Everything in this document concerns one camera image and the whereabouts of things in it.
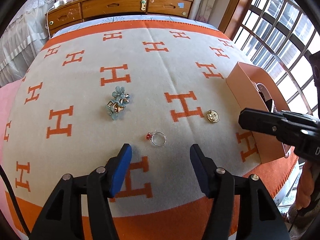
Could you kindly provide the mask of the pink smart watch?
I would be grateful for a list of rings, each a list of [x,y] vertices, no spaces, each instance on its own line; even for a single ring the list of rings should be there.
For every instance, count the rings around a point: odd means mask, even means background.
[[[264,101],[268,111],[271,113],[275,112],[274,100],[272,99],[272,96],[269,93],[266,86],[263,85],[262,83],[256,83],[255,85],[256,85],[258,93],[260,94],[262,100]]]

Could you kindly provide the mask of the gold round brooch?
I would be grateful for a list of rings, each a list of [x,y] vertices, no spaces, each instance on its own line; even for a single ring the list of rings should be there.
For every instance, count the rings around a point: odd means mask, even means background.
[[[210,123],[217,123],[220,120],[219,114],[215,110],[208,110],[207,111],[207,120]]]

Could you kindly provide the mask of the silver ring red stone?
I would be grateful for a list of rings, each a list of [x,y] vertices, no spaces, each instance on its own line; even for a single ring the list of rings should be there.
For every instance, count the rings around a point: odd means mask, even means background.
[[[148,132],[146,134],[146,140],[151,141],[154,146],[162,147],[167,143],[167,136],[163,132]]]

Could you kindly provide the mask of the metal window grille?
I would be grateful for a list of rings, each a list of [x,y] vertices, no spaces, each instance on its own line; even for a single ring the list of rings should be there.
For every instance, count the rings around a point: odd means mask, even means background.
[[[252,0],[233,41],[272,77],[291,111],[317,117],[309,56],[319,33],[294,0]]]

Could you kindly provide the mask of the pink plastic tray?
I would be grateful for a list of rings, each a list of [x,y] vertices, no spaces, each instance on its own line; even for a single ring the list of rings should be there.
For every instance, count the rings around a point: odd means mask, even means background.
[[[226,79],[227,85],[232,91],[241,109],[252,108],[268,111],[266,104],[258,93],[255,85],[262,83],[271,98],[274,100],[276,110],[289,110],[289,107],[274,83],[273,79],[260,67],[238,62]],[[255,146],[248,148],[248,152],[242,152],[242,160],[254,152],[258,152],[261,162],[268,163],[285,156],[290,149],[283,145],[275,137],[262,133],[253,132]]]

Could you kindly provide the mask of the orange beige H blanket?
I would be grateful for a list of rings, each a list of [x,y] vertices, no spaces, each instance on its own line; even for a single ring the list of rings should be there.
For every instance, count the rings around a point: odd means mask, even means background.
[[[294,154],[263,164],[226,79],[247,63],[223,33],[196,24],[133,20],[63,30],[32,62],[5,128],[2,167],[28,229],[64,174],[90,174],[124,144],[132,159],[110,201],[120,239],[200,239],[212,201],[200,190],[192,144],[231,174],[261,177],[271,196],[288,180]],[[130,102],[112,120],[115,88]],[[210,123],[207,111],[220,120]],[[154,146],[148,132],[163,132]]]

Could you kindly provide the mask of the white lace covered furniture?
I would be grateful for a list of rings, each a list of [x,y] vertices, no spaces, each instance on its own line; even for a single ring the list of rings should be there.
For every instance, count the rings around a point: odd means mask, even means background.
[[[24,77],[48,41],[46,13],[55,0],[27,0],[1,36],[1,86]]]

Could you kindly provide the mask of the wooden desk with drawers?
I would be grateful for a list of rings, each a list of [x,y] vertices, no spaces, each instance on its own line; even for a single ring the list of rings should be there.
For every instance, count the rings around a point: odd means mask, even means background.
[[[50,36],[65,27],[119,15],[170,15],[188,18],[193,0],[74,0],[47,13]]]

